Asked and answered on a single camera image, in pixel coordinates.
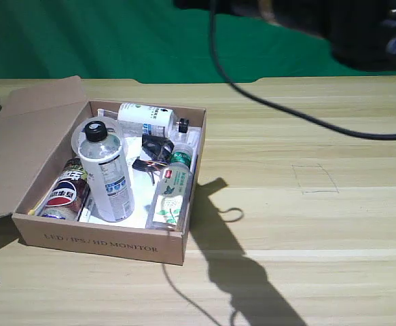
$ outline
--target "cardboard box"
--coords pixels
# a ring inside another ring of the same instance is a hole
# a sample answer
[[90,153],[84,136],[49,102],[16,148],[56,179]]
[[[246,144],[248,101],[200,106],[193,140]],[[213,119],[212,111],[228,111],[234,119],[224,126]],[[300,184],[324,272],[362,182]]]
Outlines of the cardboard box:
[[96,225],[27,215],[75,154],[71,135],[98,108],[118,111],[120,102],[89,101],[74,76],[15,90],[0,112],[0,217],[12,219],[27,245],[183,264],[190,210],[204,146],[206,111],[172,107],[190,126],[202,127],[184,232]]

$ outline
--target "pepsi can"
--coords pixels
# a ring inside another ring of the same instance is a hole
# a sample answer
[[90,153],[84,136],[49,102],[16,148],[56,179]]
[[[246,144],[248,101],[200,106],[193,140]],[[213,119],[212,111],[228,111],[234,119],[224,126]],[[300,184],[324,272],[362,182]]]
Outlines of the pepsi can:
[[80,159],[70,159],[65,164],[40,215],[77,221],[90,191],[86,180],[87,173]]

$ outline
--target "light wood grain surface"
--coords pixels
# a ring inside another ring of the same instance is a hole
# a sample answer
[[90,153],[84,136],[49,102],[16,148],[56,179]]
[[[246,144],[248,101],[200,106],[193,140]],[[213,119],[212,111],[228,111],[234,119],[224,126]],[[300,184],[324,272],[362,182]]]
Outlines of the light wood grain surface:
[[[0,80],[0,95],[36,82]],[[223,84],[84,85],[90,98],[208,109],[185,264],[26,247],[0,220],[0,325],[396,325],[396,142],[324,130]],[[396,77],[245,88],[396,132]]]

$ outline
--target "green backdrop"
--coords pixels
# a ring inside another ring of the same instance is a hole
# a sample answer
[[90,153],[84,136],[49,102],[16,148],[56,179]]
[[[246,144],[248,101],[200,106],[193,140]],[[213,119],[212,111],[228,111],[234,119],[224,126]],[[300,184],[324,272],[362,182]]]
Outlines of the green backdrop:
[[[208,13],[171,0],[0,0],[0,78],[220,82],[207,33]],[[333,61],[324,41],[249,18],[219,17],[218,48],[237,82],[373,75]]]

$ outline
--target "white bottle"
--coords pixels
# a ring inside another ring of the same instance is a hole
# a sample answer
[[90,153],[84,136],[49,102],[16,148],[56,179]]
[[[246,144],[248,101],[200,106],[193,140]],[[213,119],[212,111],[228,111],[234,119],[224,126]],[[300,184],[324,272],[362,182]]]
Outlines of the white bottle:
[[86,140],[79,146],[78,154],[88,173],[96,208],[105,221],[121,221],[134,211],[124,145],[107,132],[102,121],[87,123],[84,132]]
[[163,107],[122,103],[118,113],[98,109],[98,115],[118,120],[125,134],[172,138],[181,128],[185,128],[185,119],[179,119],[172,109]]
[[173,149],[170,164],[160,174],[151,208],[147,229],[183,231],[185,211],[193,185],[190,172],[193,148],[185,143]]

